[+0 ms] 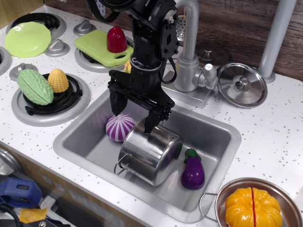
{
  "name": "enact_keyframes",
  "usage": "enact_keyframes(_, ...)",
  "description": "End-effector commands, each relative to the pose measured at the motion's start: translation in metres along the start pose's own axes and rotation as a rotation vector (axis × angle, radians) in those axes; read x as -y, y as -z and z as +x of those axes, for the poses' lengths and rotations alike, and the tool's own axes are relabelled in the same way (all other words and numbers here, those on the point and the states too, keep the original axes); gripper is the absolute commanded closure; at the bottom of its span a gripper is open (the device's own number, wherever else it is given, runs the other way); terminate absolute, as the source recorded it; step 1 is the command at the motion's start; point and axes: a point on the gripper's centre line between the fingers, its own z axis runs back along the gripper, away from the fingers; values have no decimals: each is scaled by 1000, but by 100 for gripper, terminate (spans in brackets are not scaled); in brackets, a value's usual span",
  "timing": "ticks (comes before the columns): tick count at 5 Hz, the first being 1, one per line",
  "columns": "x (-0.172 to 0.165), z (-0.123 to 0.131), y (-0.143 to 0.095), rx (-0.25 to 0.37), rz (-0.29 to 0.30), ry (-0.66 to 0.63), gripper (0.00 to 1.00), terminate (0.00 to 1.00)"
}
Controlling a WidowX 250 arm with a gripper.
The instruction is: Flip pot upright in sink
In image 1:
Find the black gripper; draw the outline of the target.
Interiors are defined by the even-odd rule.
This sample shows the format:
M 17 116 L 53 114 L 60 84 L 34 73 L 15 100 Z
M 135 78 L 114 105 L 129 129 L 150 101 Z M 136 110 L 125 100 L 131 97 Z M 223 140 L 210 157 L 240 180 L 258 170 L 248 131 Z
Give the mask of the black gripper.
M 163 120 L 167 120 L 174 106 L 172 99 L 163 91 L 162 83 L 166 63 L 157 68 L 144 69 L 133 66 L 130 73 L 111 70 L 108 88 L 112 112 L 118 116 L 127 106 L 128 100 L 149 111 L 145 119 L 144 133 L 150 134 Z

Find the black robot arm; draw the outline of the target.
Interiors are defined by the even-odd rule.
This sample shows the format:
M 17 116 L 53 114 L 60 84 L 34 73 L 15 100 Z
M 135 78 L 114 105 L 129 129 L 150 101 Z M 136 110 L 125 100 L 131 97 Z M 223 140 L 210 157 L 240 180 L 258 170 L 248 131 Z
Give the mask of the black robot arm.
M 163 91 L 162 84 L 171 84 L 177 74 L 164 81 L 164 71 L 172 56 L 178 53 L 176 3 L 173 0 L 103 0 L 101 4 L 112 12 L 104 18 L 95 1 L 88 5 L 95 18 L 104 23 L 113 22 L 121 11 L 132 18 L 134 52 L 130 58 L 131 72 L 110 70 L 108 88 L 112 112 L 119 115 L 131 100 L 147 109 L 145 133 L 151 133 L 161 121 L 170 117 L 175 103 Z

